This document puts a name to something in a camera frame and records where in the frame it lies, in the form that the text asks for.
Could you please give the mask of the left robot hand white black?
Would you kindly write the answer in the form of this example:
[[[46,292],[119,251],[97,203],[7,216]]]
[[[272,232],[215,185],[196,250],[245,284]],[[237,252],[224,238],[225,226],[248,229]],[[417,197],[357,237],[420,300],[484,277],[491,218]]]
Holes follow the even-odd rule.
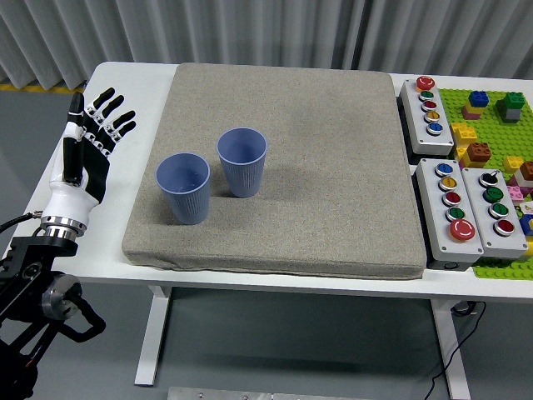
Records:
[[[111,117],[123,102],[124,96],[112,87],[91,102],[79,92],[73,95],[52,167],[52,196],[42,223],[66,218],[88,225],[89,213],[105,196],[109,157],[136,126],[133,110]]]

